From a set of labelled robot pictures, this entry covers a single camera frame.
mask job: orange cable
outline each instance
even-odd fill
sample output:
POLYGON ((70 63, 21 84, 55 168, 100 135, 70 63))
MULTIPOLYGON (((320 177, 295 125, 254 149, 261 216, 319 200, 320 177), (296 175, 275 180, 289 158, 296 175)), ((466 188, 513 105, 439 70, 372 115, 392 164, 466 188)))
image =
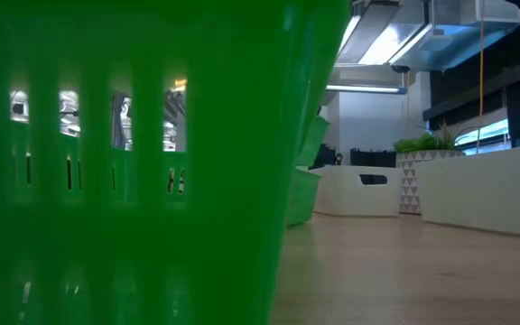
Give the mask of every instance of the orange cable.
POLYGON ((406 72, 406 136, 409 136, 408 129, 410 122, 410 114, 411 114, 411 107, 410 107, 410 98, 409 98, 409 90, 411 88, 411 71, 406 72))
POLYGON ((478 131, 477 131, 477 154, 480 147, 480 128, 483 126, 484 106, 484 72, 485 66, 485 0, 481 0, 480 8, 480 76, 479 76, 479 99, 478 99, 478 131))

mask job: fluorescent light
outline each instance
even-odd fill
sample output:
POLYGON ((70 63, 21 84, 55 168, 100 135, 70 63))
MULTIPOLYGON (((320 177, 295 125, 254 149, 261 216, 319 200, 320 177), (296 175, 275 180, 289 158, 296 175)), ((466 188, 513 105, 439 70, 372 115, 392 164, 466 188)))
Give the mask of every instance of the fluorescent light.
POLYGON ((175 80, 173 81, 174 85, 176 87, 181 87, 181 86, 186 86, 186 83, 188 83, 188 80, 187 79, 180 79, 180 80, 175 80))
POLYGON ((327 85, 326 90, 351 91, 351 92, 372 92, 383 94, 398 94, 401 89, 394 87, 372 87, 372 86, 343 86, 327 85))
POLYGON ((350 22, 348 22, 347 30, 344 31, 344 35, 342 36, 342 43, 340 44, 339 52, 342 51, 342 48, 348 42, 350 35, 352 35, 352 32, 354 32, 354 29, 357 28, 359 21, 360 21, 360 16, 352 16, 352 18, 350 18, 350 22))
POLYGON ((424 35, 426 35, 428 32, 430 32, 432 29, 432 24, 429 23, 428 25, 424 26, 424 28, 419 32, 416 36, 414 36, 413 39, 411 39, 410 42, 408 42, 400 51, 398 51, 389 61, 388 63, 394 64, 397 62, 400 58, 403 57, 412 47, 419 42, 424 35))
POLYGON ((372 43, 358 64, 385 64, 398 51, 398 32, 388 26, 372 43))

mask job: ceiling duct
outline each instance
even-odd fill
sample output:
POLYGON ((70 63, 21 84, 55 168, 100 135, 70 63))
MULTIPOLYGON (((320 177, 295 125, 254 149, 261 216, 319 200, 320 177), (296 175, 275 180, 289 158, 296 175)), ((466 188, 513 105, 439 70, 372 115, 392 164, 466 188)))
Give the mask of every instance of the ceiling duct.
MULTIPOLYGON (((480 16, 483 0, 436 0, 435 18, 389 61, 417 70, 454 68, 480 51, 480 16), (450 44, 440 51, 424 51, 439 29, 450 37, 450 44)), ((485 48, 511 33, 520 25, 520 10, 505 0, 485 2, 485 48)))
POLYGON ((400 1, 372 0, 368 6, 361 5, 357 8, 356 14, 364 13, 351 20, 352 23, 348 26, 347 33, 350 33, 350 28, 354 28, 354 30, 348 40, 343 42, 337 64, 364 64, 361 63, 363 58, 376 40, 382 37, 383 33, 385 34, 386 27, 400 9, 400 4, 400 1))
POLYGON ((454 68, 480 51, 482 1, 486 1, 488 47, 520 25, 516 5, 506 0, 372 1, 368 7, 360 4, 356 14, 364 14, 341 49, 336 67, 391 64, 424 71, 454 68), (433 44, 430 40, 435 35, 446 38, 448 46, 430 46, 428 49, 433 51, 424 51, 427 47, 423 45, 433 44))

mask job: ceiling light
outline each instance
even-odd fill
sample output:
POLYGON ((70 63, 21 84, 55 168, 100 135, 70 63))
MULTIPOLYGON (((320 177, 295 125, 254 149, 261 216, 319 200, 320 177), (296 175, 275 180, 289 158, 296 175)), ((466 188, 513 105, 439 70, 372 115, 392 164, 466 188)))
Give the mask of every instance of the ceiling light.
POLYGON ((400 51, 398 51, 389 61, 390 64, 395 64, 398 60, 400 60, 403 55, 405 55, 412 47, 419 42, 424 35, 426 35, 428 32, 430 32, 432 29, 432 24, 429 23, 426 25, 416 36, 414 36, 413 39, 411 39, 410 42, 408 42, 400 51))
POLYGON ((188 80, 187 79, 180 79, 180 80, 175 80, 173 81, 174 85, 176 87, 181 87, 181 86, 186 86, 186 84, 188 83, 188 80))
POLYGON ((398 51, 398 33, 392 26, 386 27, 358 64, 384 64, 398 51))
POLYGON ((400 7, 401 4, 395 1, 370 2, 367 10, 358 20, 356 28, 342 48, 338 61, 361 61, 368 49, 385 32, 386 27, 393 20, 400 7))
POLYGON ((350 35, 352 35, 352 32, 354 32, 354 29, 357 28, 359 21, 360 21, 360 16, 352 16, 352 18, 350 18, 350 22, 348 22, 347 30, 344 31, 344 35, 342 36, 342 43, 340 44, 339 52, 342 51, 342 48, 348 42, 350 35))
POLYGON ((344 86, 344 85, 328 85, 326 90, 348 91, 348 92, 368 92, 380 94, 403 94, 404 88, 396 87, 375 87, 375 86, 344 86))

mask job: green plant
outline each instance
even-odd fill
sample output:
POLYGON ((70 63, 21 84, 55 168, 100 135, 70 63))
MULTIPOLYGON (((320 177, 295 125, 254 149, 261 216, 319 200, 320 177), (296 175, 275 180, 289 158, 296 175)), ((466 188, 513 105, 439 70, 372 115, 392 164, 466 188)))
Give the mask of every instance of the green plant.
POLYGON ((439 134, 432 133, 431 130, 424 133, 417 139, 401 139, 395 143, 396 153, 410 153, 424 150, 456 150, 455 145, 460 140, 459 136, 465 131, 474 128, 467 127, 458 132, 454 132, 445 121, 439 124, 441 131, 439 134))

